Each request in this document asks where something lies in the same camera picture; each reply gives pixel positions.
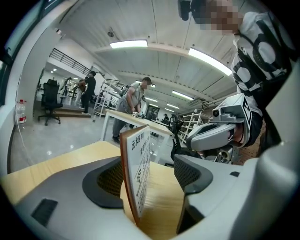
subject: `wooden desk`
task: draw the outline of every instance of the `wooden desk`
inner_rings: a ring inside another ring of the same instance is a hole
[[[167,125],[167,124],[165,124],[165,123],[163,123],[163,122],[161,122],[161,121],[158,121],[158,120],[151,120],[152,122],[155,122],[155,123],[158,123],[158,124],[160,124],[160,125],[163,125],[163,126],[166,126],[166,127],[168,127],[169,125]]]
[[[96,142],[13,172],[1,178],[0,184],[11,203],[17,204],[26,194],[54,173],[119,155],[118,147],[108,142]],[[151,162],[145,209],[139,228],[150,238],[156,240],[166,240],[176,236],[183,196],[173,169]],[[124,202],[125,214],[133,219],[123,186],[121,198]]]
[[[148,124],[151,132],[161,135],[163,137],[163,142],[161,144],[161,147],[158,148],[155,152],[155,154],[156,154],[155,163],[159,162],[161,151],[162,151],[162,149],[165,149],[165,146],[170,138],[170,135],[172,135],[172,132],[169,129],[167,129],[165,126],[160,125],[158,123],[149,121],[147,119],[136,118],[136,117],[134,117],[130,114],[124,113],[124,112],[106,110],[104,125],[103,125],[102,133],[101,133],[101,141],[105,140],[106,131],[107,131],[107,123],[108,123],[108,120],[110,117],[117,118],[121,121],[127,122],[127,123],[135,125],[137,127]]]

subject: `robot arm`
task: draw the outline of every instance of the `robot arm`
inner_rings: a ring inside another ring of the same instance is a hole
[[[212,110],[212,117],[206,124],[196,127],[187,137],[191,150],[217,150],[231,160],[233,147],[245,146],[250,138],[252,112],[243,93],[226,98]],[[237,124],[243,125],[242,142],[233,140]]]

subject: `plastic bottle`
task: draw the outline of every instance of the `plastic bottle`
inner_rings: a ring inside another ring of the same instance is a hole
[[[93,115],[92,119],[93,119],[93,122],[96,122],[96,115],[95,114]]]
[[[25,108],[23,99],[21,99],[17,103],[16,112],[17,112],[17,121],[18,121],[19,127],[24,128],[27,118],[26,118],[26,108]]]

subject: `gray pants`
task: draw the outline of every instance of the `gray pants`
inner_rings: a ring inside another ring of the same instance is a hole
[[[131,109],[128,106],[125,99],[121,98],[118,101],[116,110],[122,113],[131,113]],[[126,122],[121,121],[119,119],[115,119],[112,127],[112,135],[113,137],[118,137],[121,129],[126,125]]]

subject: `staircase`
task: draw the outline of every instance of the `staircase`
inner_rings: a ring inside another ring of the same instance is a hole
[[[90,115],[81,114],[83,109],[79,107],[66,105],[62,108],[58,108],[55,110],[55,116],[57,117],[69,117],[69,118],[90,118]]]
[[[35,102],[34,108],[38,110],[37,116],[43,114],[44,107],[41,106],[40,101]],[[82,112],[83,109],[80,109],[78,106],[63,105],[62,108],[55,109],[54,115],[57,117],[69,117],[69,118],[90,118],[90,115],[83,115],[81,114]]]

